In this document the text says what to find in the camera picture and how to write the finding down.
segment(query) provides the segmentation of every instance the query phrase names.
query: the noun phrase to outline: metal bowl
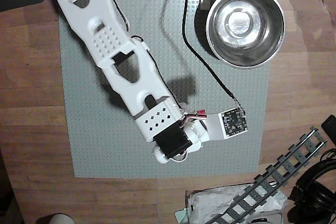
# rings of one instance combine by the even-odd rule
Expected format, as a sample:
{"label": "metal bowl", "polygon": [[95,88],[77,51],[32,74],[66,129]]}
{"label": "metal bowl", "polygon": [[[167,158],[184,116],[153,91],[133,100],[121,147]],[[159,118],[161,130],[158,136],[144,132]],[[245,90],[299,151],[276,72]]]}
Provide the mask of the metal bowl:
{"label": "metal bowl", "polygon": [[216,0],[206,21],[215,56],[236,68],[269,61],[285,38],[285,16],[276,0]]}

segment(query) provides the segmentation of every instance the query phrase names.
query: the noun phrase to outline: wooden floor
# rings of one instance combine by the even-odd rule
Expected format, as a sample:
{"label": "wooden floor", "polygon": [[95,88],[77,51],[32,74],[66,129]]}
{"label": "wooden floor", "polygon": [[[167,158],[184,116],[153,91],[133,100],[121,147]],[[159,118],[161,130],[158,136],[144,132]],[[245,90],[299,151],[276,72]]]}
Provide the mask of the wooden floor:
{"label": "wooden floor", "polygon": [[[175,223],[174,212],[184,207],[186,190],[252,182],[311,125],[320,126],[335,114],[336,0],[324,0],[325,5],[321,0],[278,1],[285,11],[287,34],[271,63],[258,171],[190,178],[75,178],[57,4],[45,0],[0,13],[0,148],[26,223],[58,212],[77,224]],[[322,181],[335,190],[335,179],[336,173],[329,173]],[[284,188],[286,194],[295,181]]]}

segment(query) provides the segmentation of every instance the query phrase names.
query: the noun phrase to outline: lego train track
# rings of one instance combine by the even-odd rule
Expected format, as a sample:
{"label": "lego train track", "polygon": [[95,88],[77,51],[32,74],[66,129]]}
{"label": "lego train track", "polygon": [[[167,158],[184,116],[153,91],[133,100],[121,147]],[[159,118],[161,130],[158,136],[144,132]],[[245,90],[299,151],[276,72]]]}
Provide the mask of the lego train track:
{"label": "lego train track", "polygon": [[[274,196],[277,190],[287,184],[287,180],[295,176],[298,170],[308,164],[308,160],[318,155],[319,149],[326,143],[324,138],[318,132],[315,127],[310,128],[311,132],[307,135],[304,134],[300,138],[300,142],[296,145],[289,147],[289,152],[286,155],[281,155],[275,165],[270,165],[266,168],[266,172],[263,175],[258,175],[255,178],[253,185],[246,187],[244,193],[240,196],[236,196],[234,201],[228,207],[223,214],[218,214],[213,217],[206,224],[234,224],[242,223],[244,218],[255,212],[255,208],[262,206],[266,199],[270,196]],[[316,144],[312,141],[312,137],[315,136]],[[270,180],[275,180],[275,185],[269,183]],[[261,195],[257,192],[256,188],[261,186],[266,193]],[[246,198],[251,197],[255,203],[251,206],[246,202]],[[236,211],[237,206],[244,211],[240,214]]]}

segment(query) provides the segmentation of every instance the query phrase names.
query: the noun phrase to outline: white robotic arm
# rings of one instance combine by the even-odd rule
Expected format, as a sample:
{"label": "white robotic arm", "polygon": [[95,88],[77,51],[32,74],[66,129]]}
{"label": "white robotic arm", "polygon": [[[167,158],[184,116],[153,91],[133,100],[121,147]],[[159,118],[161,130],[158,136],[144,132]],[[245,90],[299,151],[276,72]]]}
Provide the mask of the white robotic arm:
{"label": "white robotic arm", "polygon": [[[149,47],[142,39],[130,37],[112,0],[89,0],[84,8],[75,5],[76,0],[57,1],[72,30],[84,41],[96,65],[121,96],[146,141],[156,141],[154,155],[160,163],[167,163],[170,158],[177,161],[179,156],[184,160],[188,153],[199,150],[203,142],[228,137],[222,113],[209,115],[211,120],[205,120],[206,115],[189,115],[179,106],[162,80]],[[116,56],[120,61],[120,56],[126,60],[132,54],[138,59],[140,74],[134,83],[116,69]],[[156,101],[152,108],[145,105],[149,95]],[[207,129],[214,129],[210,138]]]}

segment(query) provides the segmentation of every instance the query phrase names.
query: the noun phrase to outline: gray lego baseplate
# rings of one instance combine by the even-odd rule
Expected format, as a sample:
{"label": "gray lego baseplate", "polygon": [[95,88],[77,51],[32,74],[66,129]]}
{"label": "gray lego baseplate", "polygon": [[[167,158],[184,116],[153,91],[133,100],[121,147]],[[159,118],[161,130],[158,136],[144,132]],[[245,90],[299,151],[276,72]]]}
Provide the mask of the gray lego baseplate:
{"label": "gray lego baseplate", "polygon": [[[190,109],[218,113],[234,108],[181,34],[184,0],[117,0],[131,23],[130,34],[143,37],[162,76],[180,102]],[[159,164],[133,118],[97,68],[83,42],[59,19],[66,117],[76,177],[150,178],[254,172],[264,129],[269,65],[239,70],[225,65],[201,46],[204,12],[188,0],[187,37],[244,106],[248,132],[210,141],[180,164]],[[134,77],[131,58],[120,71]]]}

